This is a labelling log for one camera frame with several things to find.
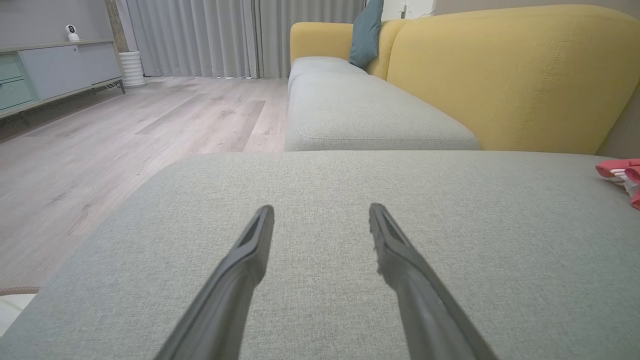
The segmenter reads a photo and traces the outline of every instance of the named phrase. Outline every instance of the sofa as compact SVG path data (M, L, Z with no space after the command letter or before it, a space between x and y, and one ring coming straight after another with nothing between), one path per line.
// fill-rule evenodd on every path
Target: sofa
M351 31L291 29L286 150L595 154L640 79L640 22L598 6L389 21L367 71Z
M255 210L271 204L269 263L241 359L408 359L369 234L369 204L379 202L499 358L637 358L640 211L594 169L606 159L461 149L193 156L84 240L0 338L0 357L152 359Z

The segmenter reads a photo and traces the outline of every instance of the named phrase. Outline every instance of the red cloth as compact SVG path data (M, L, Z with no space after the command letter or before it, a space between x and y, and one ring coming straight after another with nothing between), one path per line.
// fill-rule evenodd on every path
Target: red cloth
M625 174L629 180L636 184L640 184L640 166L626 168ZM631 206L640 210L640 190L636 191L636 194L631 198Z
M632 195L631 206L640 210L640 159L607 160L596 166L598 173L616 184L625 186Z

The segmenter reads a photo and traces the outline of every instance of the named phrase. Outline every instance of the teal throw pillow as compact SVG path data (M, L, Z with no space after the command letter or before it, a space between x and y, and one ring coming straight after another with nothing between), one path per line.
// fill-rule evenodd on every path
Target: teal throw pillow
M369 0L367 7L353 23L353 39L349 62L364 69L378 57L378 39L384 0Z

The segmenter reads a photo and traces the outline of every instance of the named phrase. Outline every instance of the gray curtain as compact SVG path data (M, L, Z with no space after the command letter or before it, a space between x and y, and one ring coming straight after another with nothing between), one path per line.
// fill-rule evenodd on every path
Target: gray curtain
M128 0L147 76L257 78L253 0Z
M127 0L146 76L286 78L299 21L353 23L365 0Z
M301 21L352 24L364 9L365 0L254 0L259 16L256 28L263 78L286 78L291 71L289 34Z

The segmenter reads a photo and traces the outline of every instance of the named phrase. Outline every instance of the security camera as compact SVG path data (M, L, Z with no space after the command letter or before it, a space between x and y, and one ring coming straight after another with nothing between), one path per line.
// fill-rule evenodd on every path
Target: security camera
M76 27L73 25L65 26L65 30L67 31L69 41L80 41L80 37L76 34Z

